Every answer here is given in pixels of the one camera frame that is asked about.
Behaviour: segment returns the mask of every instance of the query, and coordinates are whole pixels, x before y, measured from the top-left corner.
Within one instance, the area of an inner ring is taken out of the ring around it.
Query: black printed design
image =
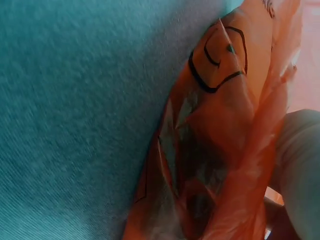
[[[227,26],[225,28],[226,30],[227,29],[230,29],[232,31],[235,31],[236,33],[238,33],[240,36],[241,36],[241,39],[242,39],[242,44],[243,44],[243,49],[244,49],[244,56],[245,56],[245,63],[244,63],[244,72],[243,71],[236,71],[232,74],[230,74],[229,76],[227,76],[221,83],[218,84],[218,86],[216,87],[209,87],[206,82],[201,78],[201,76],[199,75],[196,67],[195,67],[195,64],[193,62],[193,56],[194,56],[194,52],[192,51],[190,56],[189,56],[189,59],[188,59],[188,66],[190,68],[190,71],[191,71],[191,74],[192,76],[194,77],[194,79],[197,81],[197,83],[199,84],[200,88],[203,89],[205,92],[209,93],[209,94],[214,94],[218,91],[218,89],[223,85],[225,84],[227,81],[235,78],[236,76],[239,76],[239,75],[246,75],[248,73],[248,54],[247,54],[247,47],[246,47],[246,39],[245,39],[245,35],[244,35],[244,32],[236,27],[233,27],[233,26]],[[207,57],[207,59],[209,60],[209,62],[211,64],[213,64],[214,66],[216,67],[220,67],[220,63],[221,63],[221,60],[219,60],[219,62],[213,60],[211,57],[210,57],[210,54],[208,52],[208,49],[207,49],[207,43],[208,41],[210,40],[210,38],[213,36],[214,32],[209,36],[208,40],[205,42],[205,45],[204,45],[204,54],[205,56]],[[235,53],[235,50],[233,48],[233,46],[231,44],[229,44],[227,47],[226,47],[226,50],[231,52],[231,53]]]

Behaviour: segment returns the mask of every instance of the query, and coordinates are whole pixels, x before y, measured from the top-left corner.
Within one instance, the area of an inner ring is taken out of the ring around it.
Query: orange plastic bag
[[[245,0],[208,29],[167,101],[124,240],[264,239],[301,20],[300,0]]]

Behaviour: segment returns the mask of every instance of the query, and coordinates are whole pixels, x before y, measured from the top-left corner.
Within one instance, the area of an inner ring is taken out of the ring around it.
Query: teal fabric surface
[[[0,240],[121,239],[169,91],[241,0],[0,0]]]

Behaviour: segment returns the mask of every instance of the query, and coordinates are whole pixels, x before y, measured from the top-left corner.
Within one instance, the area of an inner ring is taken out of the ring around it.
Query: teal fabric
[[[0,239],[121,239],[166,98],[241,0],[0,0]]]

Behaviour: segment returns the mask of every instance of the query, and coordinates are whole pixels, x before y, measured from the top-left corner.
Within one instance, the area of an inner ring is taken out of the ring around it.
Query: textured fabric
[[[278,141],[280,189],[302,240],[320,239],[320,112],[289,113]]]
[[[169,90],[241,0],[0,0],[0,239],[120,239]]]

